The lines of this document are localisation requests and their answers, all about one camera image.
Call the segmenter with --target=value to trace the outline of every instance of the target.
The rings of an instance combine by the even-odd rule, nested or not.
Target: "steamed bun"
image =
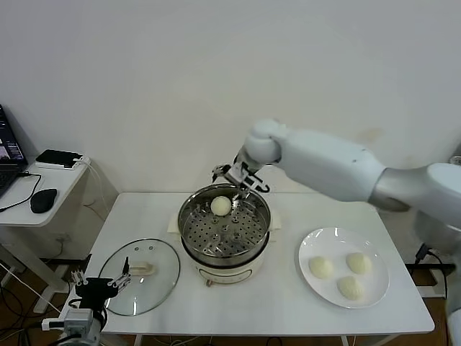
[[[346,276],[338,280],[338,289],[341,294],[350,301],[356,301],[363,297],[363,287],[353,276]]]
[[[372,261],[366,254],[355,252],[348,254],[346,262],[349,268],[356,274],[365,274],[372,269]]]
[[[218,196],[211,202],[211,211],[217,216],[228,215],[232,208],[231,200],[224,196]]]
[[[309,269],[316,278],[326,279],[333,274],[333,263],[328,258],[317,256],[309,260]]]

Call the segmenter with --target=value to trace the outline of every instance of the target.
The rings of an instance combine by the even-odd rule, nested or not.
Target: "laptop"
[[[27,160],[0,105],[0,196],[26,168]]]

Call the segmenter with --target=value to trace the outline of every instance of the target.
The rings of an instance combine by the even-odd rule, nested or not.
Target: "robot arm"
[[[69,302],[71,308],[64,317],[44,319],[42,330],[62,330],[61,338],[50,345],[97,346],[101,331],[107,323],[104,307],[107,299],[114,298],[131,281],[128,257],[125,259],[122,274],[117,278],[85,278],[82,271],[72,272],[76,283],[75,292],[80,298]]]
[[[268,190],[255,175],[267,164],[335,200],[362,201],[393,211],[415,207],[444,223],[461,226],[459,166],[391,169],[358,144],[262,120],[251,129],[234,164],[216,167],[213,173],[245,188]]]

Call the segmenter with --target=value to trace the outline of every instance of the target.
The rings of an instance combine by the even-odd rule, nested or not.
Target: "computer mouse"
[[[46,189],[36,192],[30,198],[30,210],[36,214],[46,213],[53,207],[57,194],[58,191],[56,189]]]

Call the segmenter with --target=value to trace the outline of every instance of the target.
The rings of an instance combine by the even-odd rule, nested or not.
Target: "white plate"
[[[352,252],[362,252],[371,259],[371,272],[358,275],[349,269],[346,256]],[[309,260],[315,256],[324,256],[333,262],[334,273],[331,278],[318,279],[312,275]],[[360,309],[375,305],[389,288],[388,268],[376,248],[359,234],[346,229],[328,227],[309,233],[301,243],[299,261],[304,278],[313,290],[327,301],[344,308]],[[338,279],[350,275],[364,288],[364,296],[357,301],[343,297],[337,286]]]

